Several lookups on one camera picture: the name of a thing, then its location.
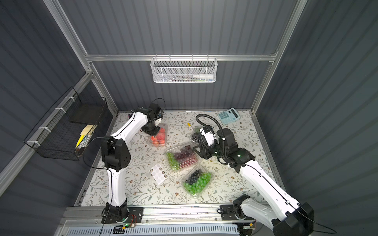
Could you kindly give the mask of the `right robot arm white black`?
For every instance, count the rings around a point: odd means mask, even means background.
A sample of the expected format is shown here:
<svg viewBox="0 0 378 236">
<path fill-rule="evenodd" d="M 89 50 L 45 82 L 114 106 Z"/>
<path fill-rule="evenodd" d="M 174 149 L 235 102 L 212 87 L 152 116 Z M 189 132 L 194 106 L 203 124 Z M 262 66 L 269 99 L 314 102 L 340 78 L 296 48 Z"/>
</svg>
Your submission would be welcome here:
<svg viewBox="0 0 378 236">
<path fill-rule="evenodd" d="M 230 129 L 215 132 L 211 127 L 199 131 L 201 143 L 195 151 L 207 159 L 223 159 L 226 166 L 248 180 L 268 203 L 257 203 L 247 194 L 233 201 L 236 218 L 253 218 L 276 236 L 309 236 L 314 231 L 314 210 L 286 193 L 245 148 L 240 148 Z"/>
</svg>

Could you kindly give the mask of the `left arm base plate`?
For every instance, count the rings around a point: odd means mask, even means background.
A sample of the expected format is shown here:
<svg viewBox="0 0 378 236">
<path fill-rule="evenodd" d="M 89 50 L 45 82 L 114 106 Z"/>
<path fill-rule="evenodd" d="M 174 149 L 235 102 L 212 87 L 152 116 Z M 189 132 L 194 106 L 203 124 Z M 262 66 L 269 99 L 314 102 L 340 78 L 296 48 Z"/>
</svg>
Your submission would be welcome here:
<svg viewBox="0 0 378 236">
<path fill-rule="evenodd" d="M 101 212 L 101 223 L 141 223 L 143 210 L 143 207 L 106 206 Z"/>
</svg>

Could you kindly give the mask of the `white sticker sheet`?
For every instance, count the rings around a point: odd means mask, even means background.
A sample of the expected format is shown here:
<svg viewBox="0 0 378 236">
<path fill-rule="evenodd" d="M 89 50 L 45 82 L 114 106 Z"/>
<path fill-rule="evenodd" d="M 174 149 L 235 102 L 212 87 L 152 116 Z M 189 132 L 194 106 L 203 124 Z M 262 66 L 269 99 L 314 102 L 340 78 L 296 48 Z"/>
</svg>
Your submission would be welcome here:
<svg viewBox="0 0 378 236">
<path fill-rule="evenodd" d="M 160 164 L 156 164 L 155 166 L 153 166 L 150 169 L 150 174 L 152 175 L 152 177 L 158 185 L 162 184 L 168 178 L 167 173 Z"/>
</svg>

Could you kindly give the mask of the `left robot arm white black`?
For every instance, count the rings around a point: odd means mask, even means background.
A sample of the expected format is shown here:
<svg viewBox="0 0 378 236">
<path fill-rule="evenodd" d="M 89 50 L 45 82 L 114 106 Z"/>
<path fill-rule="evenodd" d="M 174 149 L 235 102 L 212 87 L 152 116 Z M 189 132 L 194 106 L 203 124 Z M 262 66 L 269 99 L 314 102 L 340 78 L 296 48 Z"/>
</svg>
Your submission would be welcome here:
<svg viewBox="0 0 378 236">
<path fill-rule="evenodd" d="M 163 111 L 156 103 L 137 108 L 131 118 L 115 133 L 101 139 L 101 160 L 109 178 L 109 200 L 102 212 L 102 223 L 125 221 L 130 213 L 125 194 L 126 168 L 131 161 L 128 144 L 142 131 L 150 136 L 159 133 Z"/>
</svg>

